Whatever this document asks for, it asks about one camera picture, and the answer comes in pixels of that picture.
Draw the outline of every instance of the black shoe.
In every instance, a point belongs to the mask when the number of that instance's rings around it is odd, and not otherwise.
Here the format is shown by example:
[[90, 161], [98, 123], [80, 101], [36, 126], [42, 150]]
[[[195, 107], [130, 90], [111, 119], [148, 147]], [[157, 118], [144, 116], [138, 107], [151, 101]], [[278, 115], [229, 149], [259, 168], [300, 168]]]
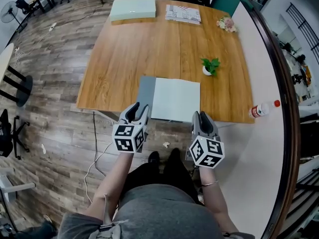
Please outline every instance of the black shoe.
[[180, 150], [178, 148], [171, 151], [168, 161], [180, 161]]
[[149, 163], [160, 164], [160, 155], [157, 151], [153, 151], [149, 156]]

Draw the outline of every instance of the gray shirt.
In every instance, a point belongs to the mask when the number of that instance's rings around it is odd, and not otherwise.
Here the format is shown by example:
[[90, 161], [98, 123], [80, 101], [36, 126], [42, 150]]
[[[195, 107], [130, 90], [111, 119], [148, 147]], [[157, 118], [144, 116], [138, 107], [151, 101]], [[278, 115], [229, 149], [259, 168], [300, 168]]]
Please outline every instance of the gray shirt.
[[[182, 190], [150, 184], [128, 191], [114, 222], [122, 239], [223, 239], [212, 213]], [[103, 222], [77, 213], [65, 214], [59, 239], [87, 239]]]

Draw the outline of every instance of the sleeve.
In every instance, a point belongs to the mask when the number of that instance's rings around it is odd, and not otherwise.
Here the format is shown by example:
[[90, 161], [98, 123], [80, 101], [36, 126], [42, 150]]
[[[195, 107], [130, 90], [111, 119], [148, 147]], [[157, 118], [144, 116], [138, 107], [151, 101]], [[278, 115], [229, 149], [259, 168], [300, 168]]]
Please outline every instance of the sleeve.
[[95, 232], [102, 220], [79, 213], [67, 213], [63, 216], [58, 239], [87, 239]]

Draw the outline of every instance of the metal railing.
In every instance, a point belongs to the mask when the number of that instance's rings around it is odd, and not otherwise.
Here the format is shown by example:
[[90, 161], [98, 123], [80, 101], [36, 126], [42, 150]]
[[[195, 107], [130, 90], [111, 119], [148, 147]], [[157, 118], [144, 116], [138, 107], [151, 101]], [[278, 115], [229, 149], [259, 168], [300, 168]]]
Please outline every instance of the metal railing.
[[297, 24], [299, 30], [303, 33], [310, 46], [311, 51], [314, 53], [319, 64], [319, 38], [311, 28], [309, 23], [306, 21], [306, 19], [292, 3], [290, 3], [290, 6], [286, 10], [286, 12], [291, 16], [291, 18]]

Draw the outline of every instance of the plastic bottle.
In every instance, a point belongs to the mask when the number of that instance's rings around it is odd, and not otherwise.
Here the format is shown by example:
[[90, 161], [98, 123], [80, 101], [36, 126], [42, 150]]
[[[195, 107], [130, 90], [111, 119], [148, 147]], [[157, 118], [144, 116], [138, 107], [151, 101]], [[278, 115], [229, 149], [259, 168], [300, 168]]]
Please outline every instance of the plastic bottle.
[[280, 106], [280, 101], [275, 100], [274, 102], [264, 102], [261, 105], [257, 105], [249, 109], [249, 117], [257, 118], [261, 116], [265, 116], [270, 113], [276, 107]]

